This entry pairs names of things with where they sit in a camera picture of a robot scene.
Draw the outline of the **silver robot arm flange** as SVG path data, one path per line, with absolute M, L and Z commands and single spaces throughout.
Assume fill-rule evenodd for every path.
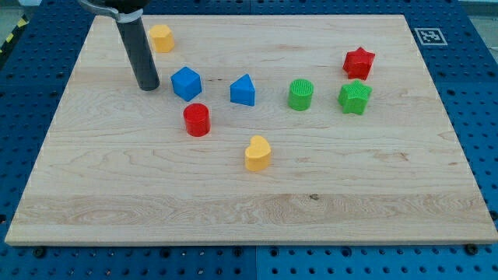
M 130 23 L 139 19 L 151 0 L 77 0 L 79 5 L 97 16 L 106 16 L 117 23 Z

